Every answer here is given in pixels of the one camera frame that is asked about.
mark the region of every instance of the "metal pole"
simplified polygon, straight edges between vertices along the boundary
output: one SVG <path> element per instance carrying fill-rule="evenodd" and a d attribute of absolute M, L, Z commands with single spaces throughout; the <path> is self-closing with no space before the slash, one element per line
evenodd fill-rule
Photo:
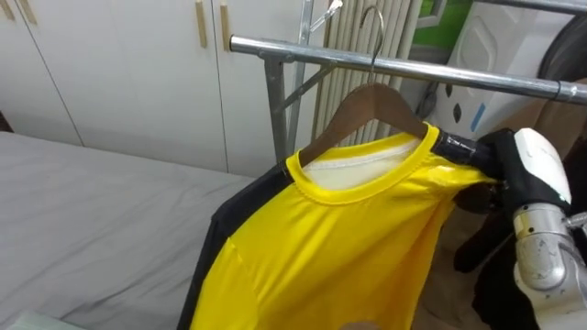
<path fill-rule="evenodd" d="M 295 100 L 299 100 L 304 94 L 305 92 L 309 91 L 310 88 L 314 87 L 317 83 L 320 83 L 320 81 L 322 79 L 324 79 L 324 77 L 328 76 L 329 73 L 331 73 L 334 70 L 333 66 L 327 66 L 327 67 L 322 67 L 320 68 L 320 70 L 316 73 L 314 73 L 312 75 L 312 77 L 310 77 L 307 81 L 305 81 L 304 83 L 302 83 L 302 85 L 300 87 L 298 87 L 297 89 L 295 89 L 295 91 L 293 91 L 289 96 L 287 96 L 287 98 L 285 99 L 285 101 L 283 101 L 282 104 L 280 104 L 280 106 L 276 109 L 276 111 L 284 111 L 285 109 L 287 109 L 288 106 L 290 106 L 293 102 L 295 102 Z M 295 150 L 288 150 L 289 154 L 293 154 Z"/>
<path fill-rule="evenodd" d="M 312 24 L 312 26 L 310 27 L 310 33 L 318 30 L 318 28 L 320 28 L 321 25 L 326 23 L 333 15 L 337 13 L 337 11 L 342 7 L 342 5 L 343 3 L 341 0 L 333 0 L 330 3 L 330 7 L 326 11 L 326 13 L 324 13 L 324 15 L 322 15 L 316 22 L 314 22 L 314 24 Z"/>
<path fill-rule="evenodd" d="M 361 70 L 371 69 L 371 56 L 350 51 L 301 46 L 291 42 L 262 38 L 233 36 L 232 51 L 253 54 L 281 61 L 304 61 L 320 65 Z M 484 90 L 535 96 L 587 105 L 587 85 L 572 82 L 554 82 L 536 78 L 450 68 L 444 65 L 423 63 L 414 60 L 377 59 L 375 71 L 407 78 L 452 83 Z"/>
<path fill-rule="evenodd" d="M 307 45 L 310 41 L 310 24 L 312 23 L 312 11 L 314 8 L 314 0 L 304 0 L 302 4 L 302 18 L 300 22 L 300 35 L 298 37 L 298 44 Z M 305 63 L 297 62 L 295 64 L 295 76 L 293 77 L 293 89 L 296 90 L 302 86 L 304 82 Z M 300 97 L 293 101 L 292 109 L 290 110 L 290 126 L 287 132 L 287 153 L 291 155 L 295 151 L 295 138 L 297 135 L 297 124 L 300 120 Z"/>
<path fill-rule="evenodd" d="M 514 6 L 528 9 L 544 10 L 553 13 L 585 15 L 587 2 L 569 0 L 476 0 L 494 5 Z"/>
<path fill-rule="evenodd" d="M 269 95 L 269 110 L 271 129 L 273 130 L 273 144 L 277 161 L 287 157 L 287 124 L 285 111 L 279 111 L 285 98 L 283 86 L 283 62 L 279 59 L 265 60 L 265 79 Z"/>

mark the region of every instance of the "yellow shirt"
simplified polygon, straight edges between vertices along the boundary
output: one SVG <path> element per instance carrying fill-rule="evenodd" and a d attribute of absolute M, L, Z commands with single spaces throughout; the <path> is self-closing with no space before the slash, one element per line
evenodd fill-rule
<path fill-rule="evenodd" d="M 452 198 L 488 181 L 432 153 L 437 136 L 430 127 L 419 144 L 400 134 L 331 149 L 316 162 L 326 164 L 322 171 L 415 146 L 394 168 L 348 189 L 316 184 L 295 154 L 227 201 L 213 217 L 183 323 L 324 330 L 368 322 L 408 330 Z"/>

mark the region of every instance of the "green object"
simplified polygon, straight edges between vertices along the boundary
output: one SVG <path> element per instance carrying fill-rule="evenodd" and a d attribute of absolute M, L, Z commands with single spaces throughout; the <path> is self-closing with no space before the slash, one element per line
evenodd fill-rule
<path fill-rule="evenodd" d="M 420 9 L 420 17 L 430 16 L 433 4 L 434 0 L 424 0 Z M 418 28 L 414 34 L 414 44 L 452 50 L 457 43 L 469 10 L 471 10 L 471 5 L 471 0 L 447 0 L 439 24 L 434 27 Z"/>

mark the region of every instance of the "wooden cabinet handle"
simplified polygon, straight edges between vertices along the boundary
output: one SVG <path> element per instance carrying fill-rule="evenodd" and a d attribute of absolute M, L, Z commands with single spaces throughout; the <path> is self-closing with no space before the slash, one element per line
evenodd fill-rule
<path fill-rule="evenodd" d="M 15 20 L 15 14 L 12 12 L 12 9 L 10 9 L 10 6 L 6 0 L 0 0 L 0 7 L 2 7 L 2 10 L 4 11 L 4 14 L 8 20 Z"/>
<path fill-rule="evenodd" d="M 208 46 L 208 39 L 205 34 L 205 19 L 204 19 L 204 4 L 202 0 L 195 1 L 195 16 L 198 20 L 198 33 L 200 34 L 200 46 L 206 48 Z"/>
<path fill-rule="evenodd" d="M 222 21 L 222 43 L 224 51 L 230 51 L 230 27 L 228 27 L 228 5 L 220 5 L 220 20 Z"/>
<path fill-rule="evenodd" d="M 35 14 L 33 14 L 33 10 L 30 8 L 28 0 L 20 0 L 20 5 L 22 6 L 22 10 L 25 12 L 28 23 L 37 25 L 37 18 L 35 17 Z"/>

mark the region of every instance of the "metal hanger hook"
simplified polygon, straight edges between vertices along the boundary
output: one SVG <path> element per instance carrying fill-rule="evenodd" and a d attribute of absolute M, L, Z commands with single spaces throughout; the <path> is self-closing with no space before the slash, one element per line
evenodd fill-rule
<path fill-rule="evenodd" d="M 379 53 L 382 51 L 385 23 L 383 22 L 383 14 L 377 5 L 370 5 L 363 11 L 363 16 L 360 18 L 359 28 L 363 28 L 363 25 L 365 24 L 365 18 L 367 18 L 367 14 L 369 14 L 370 10 L 375 10 L 377 16 L 379 17 L 379 34 L 377 35 L 377 43 L 375 44 L 373 58 L 371 59 L 371 71 L 369 72 L 369 77 L 367 78 L 369 83 L 373 83 L 373 80 L 375 79 L 373 74 L 375 71 L 375 59 L 377 59 L 377 55 L 379 55 Z"/>

